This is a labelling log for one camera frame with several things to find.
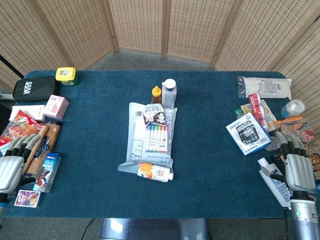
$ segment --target yellow container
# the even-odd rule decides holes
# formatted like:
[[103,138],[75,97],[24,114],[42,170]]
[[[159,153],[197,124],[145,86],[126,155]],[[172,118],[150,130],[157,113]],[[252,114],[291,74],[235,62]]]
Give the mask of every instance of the yellow container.
[[55,79],[64,85],[78,85],[78,75],[75,67],[59,67],[56,70]]

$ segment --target pencil case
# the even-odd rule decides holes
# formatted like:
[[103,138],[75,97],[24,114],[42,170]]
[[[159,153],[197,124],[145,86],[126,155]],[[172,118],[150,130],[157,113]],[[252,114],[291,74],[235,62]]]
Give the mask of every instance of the pencil case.
[[51,95],[59,95],[59,82],[54,76],[21,79],[16,82],[12,94],[22,103],[47,101]]

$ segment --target table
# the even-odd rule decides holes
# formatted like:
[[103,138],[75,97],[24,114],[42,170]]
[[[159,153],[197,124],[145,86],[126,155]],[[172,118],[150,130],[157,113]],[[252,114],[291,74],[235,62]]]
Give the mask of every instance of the table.
[[[26,78],[54,76],[33,71]],[[225,126],[238,98],[237,76],[284,78],[278,72],[79,71],[61,86],[70,104],[54,152],[63,155],[51,191],[38,208],[10,207],[7,216],[81,218],[283,218],[259,174],[261,150],[243,156]],[[159,182],[117,171],[126,160],[129,103],[148,104],[167,78],[177,83],[172,142],[174,179]],[[265,99],[277,119],[289,100]]]

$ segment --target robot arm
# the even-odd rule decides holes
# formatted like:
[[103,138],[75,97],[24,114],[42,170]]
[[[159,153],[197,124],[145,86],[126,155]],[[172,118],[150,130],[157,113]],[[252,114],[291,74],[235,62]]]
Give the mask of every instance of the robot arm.
[[9,145],[4,156],[0,157],[0,225],[9,205],[8,195],[13,193],[18,186],[35,182],[37,175],[44,170],[40,169],[32,177],[22,177],[25,163],[40,139],[39,135],[17,137]]
[[289,147],[285,160],[285,180],[293,191],[290,203],[295,237],[297,240],[320,240],[316,198],[308,193],[316,188],[312,163],[300,139],[283,131],[278,132],[277,137],[280,137],[282,146],[288,144]]

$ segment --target gray carpet floor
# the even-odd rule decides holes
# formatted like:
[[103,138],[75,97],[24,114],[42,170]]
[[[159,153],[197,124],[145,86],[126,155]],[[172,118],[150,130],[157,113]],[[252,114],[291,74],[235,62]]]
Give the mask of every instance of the gray carpet floor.
[[[127,50],[105,56],[90,69],[213,71],[209,64],[203,62],[175,57],[161,59],[158,54]],[[90,221],[91,218],[7,217],[0,230],[0,240],[80,240]],[[98,240],[101,224],[101,219],[95,219],[84,239]],[[289,239],[293,240],[294,230],[290,219],[288,230]],[[208,219],[208,231],[214,240],[286,239],[284,219]]]

